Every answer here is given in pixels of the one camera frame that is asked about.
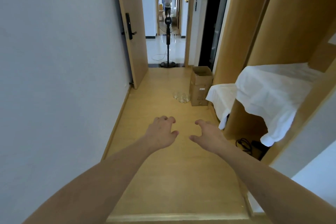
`dark doorway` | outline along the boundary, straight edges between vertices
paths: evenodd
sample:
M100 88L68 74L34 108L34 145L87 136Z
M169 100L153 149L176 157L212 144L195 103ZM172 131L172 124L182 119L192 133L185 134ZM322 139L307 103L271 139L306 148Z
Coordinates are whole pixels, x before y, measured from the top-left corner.
M208 0L207 4L198 65L208 66L211 70L215 61L226 1L227 0Z

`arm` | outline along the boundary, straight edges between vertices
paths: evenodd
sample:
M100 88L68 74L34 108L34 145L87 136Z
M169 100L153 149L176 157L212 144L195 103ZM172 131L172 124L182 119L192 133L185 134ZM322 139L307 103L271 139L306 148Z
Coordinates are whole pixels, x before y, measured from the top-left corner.
M142 163L175 141L173 123L173 117L155 118L143 137L69 182L24 224L105 223Z
M336 210L326 201L229 143L210 122L195 124L202 136L190 136L191 141L225 160L274 224L336 222Z

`right hand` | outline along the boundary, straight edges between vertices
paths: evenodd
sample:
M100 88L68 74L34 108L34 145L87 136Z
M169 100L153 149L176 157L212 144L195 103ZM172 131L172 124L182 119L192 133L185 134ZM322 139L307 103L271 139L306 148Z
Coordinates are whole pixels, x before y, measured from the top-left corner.
M195 124L201 127L202 135L201 136L191 135L189 139L197 143L204 150L210 151L214 154L218 154L220 147L222 147L225 143L228 143L222 131L211 122L209 121L205 122L204 120L196 120Z

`white bedding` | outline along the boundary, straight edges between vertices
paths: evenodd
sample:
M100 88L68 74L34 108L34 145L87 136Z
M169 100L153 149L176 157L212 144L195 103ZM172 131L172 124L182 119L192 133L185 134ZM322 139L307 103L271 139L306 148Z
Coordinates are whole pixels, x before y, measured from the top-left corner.
M219 129L224 129L226 118L231 112L233 102L236 99L237 87L234 83L217 84L211 86L206 100L213 103L216 115L220 120Z
M268 133L260 141L271 146L290 128L297 109L322 73L307 63L247 66L236 81L237 100L246 112L261 116Z

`open wooden door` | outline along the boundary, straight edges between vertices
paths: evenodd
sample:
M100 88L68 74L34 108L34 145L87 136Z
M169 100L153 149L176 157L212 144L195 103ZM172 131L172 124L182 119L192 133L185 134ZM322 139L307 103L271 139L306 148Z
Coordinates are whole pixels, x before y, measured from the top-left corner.
M137 89L148 70L142 0L119 0L119 3L134 88Z

